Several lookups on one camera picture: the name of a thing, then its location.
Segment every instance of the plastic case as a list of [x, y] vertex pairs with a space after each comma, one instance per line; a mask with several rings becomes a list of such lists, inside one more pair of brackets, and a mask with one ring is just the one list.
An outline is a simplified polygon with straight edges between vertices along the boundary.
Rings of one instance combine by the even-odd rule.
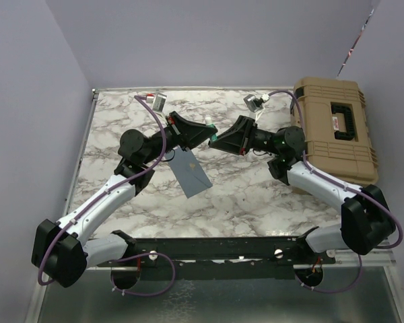
[[[357, 83], [305, 77], [296, 83], [294, 93], [303, 110], [309, 162], [353, 184], [377, 182], [377, 156]], [[300, 126], [293, 103], [290, 111], [292, 125]]]

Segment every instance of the white sticker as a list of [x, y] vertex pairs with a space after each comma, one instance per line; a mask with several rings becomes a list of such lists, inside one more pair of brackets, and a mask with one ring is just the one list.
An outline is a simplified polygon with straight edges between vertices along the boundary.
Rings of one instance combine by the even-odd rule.
[[338, 118], [336, 116], [332, 117], [332, 125], [334, 130], [339, 130]]

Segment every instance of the marble tabletop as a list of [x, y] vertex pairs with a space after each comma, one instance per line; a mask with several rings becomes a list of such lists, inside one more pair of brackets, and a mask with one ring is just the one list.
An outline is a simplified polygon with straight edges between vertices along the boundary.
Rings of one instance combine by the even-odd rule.
[[[248, 115], [247, 94], [266, 91], [163, 91], [168, 96], [165, 113], [204, 122], [213, 119], [219, 133]], [[80, 206], [113, 174], [120, 161], [119, 139], [126, 130], [147, 136], [158, 126], [133, 96], [137, 92], [101, 92], [71, 208]], [[267, 104], [259, 128], [276, 131], [290, 124], [290, 98], [278, 94]], [[268, 155], [237, 156], [208, 148], [193, 150], [213, 187], [189, 199], [167, 163], [160, 163], [149, 185], [116, 210], [94, 233], [95, 238], [120, 229], [135, 238], [282, 236], [302, 234], [311, 227], [339, 223], [339, 215], [310, 195], [295, 194], [274, 180]]]

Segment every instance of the marble table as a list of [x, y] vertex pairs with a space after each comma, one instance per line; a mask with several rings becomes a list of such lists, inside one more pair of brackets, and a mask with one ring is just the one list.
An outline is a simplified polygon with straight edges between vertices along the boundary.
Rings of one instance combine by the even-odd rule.
[[[137, 92], [101, 92], [72, 209], [80, 206], [109, 178], [120, 160], [121, 134], [138, 129], [147, 136], [158, 126], [133, 99]], [[240, 114], [248, 115], [247, 94], [266, 91], [164, 91], [165, 113], [204, 122], [212, 117], [219, 133], [232, 126]], [[290, 98], [278, 94], [266, 105], [259, 128], [276, 131], [290, 124]], [[208, 148], [194, 149], [213, 187], [186, 198], [167, 163], [161, 163], [149, 185], [132, 201], [112, 214], [94, 233], [95, 238], [120, 229], [136, 238], [233, 237], [302, 234], [318, 226], [339, 223], [339, 215], [310, 195], [294, 194], [274, 180], [268, 155], [236, 156]]]

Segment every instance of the gray wall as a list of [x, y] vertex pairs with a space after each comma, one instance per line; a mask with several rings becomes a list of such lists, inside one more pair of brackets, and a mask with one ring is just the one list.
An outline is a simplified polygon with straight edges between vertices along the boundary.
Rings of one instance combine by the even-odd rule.
[[[340, 78], [364, 92], [379, 184], [404, 227], [404, 0], [380, 3]], [[404, 285], [404, 242], [395, 256]]]
[[22, 322], [36, 226], [61, 216], [90, 86], [43, 0], [0, 1], [0, 322]]
[[46, 0], [95, 87], [336, 77], [371, 0]]

